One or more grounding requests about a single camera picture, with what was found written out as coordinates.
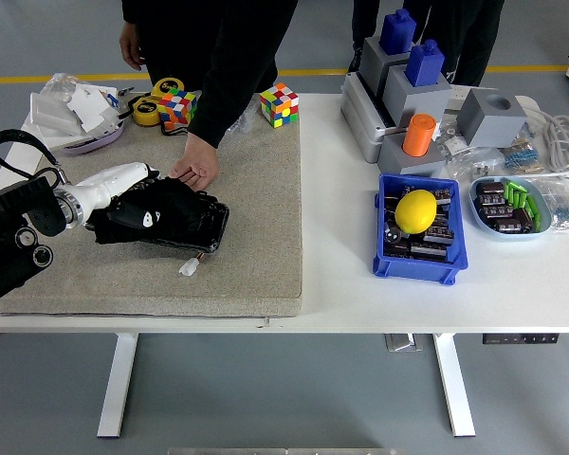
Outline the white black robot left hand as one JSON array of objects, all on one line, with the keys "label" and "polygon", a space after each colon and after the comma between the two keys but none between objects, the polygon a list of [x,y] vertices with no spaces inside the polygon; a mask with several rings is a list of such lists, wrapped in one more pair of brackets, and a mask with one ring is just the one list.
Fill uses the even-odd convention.
[{"label": "white black robot left hand", "polygon": [[85,224],[95,209],[106,209],[115,197],[150,175],[157,176],[159,171],[143,162],[133,162],[105,169],[71,187],[68,192],[76,202],[69,225]]}]

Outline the person's right hand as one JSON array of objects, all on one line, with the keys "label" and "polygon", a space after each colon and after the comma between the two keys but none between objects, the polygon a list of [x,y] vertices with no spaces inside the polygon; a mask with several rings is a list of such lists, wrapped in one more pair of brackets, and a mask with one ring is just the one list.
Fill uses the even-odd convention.
[{"label": "person's right hand", "polygon": [[119,36],[119,48],[124,62],[133,70],[140,71],[145,65],[145,59],[142,56],[136,24],[123,23]]}]

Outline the person's left hand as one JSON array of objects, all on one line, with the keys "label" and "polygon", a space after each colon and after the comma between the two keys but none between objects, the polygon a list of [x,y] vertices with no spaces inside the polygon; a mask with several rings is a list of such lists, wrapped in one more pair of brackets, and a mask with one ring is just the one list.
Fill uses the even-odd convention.
[{"label": "person's left hand", "polygon": [[188,133],[183,155],[169,171],[169,177],[203,191],[220,173],[217,149],[204,139]]}]

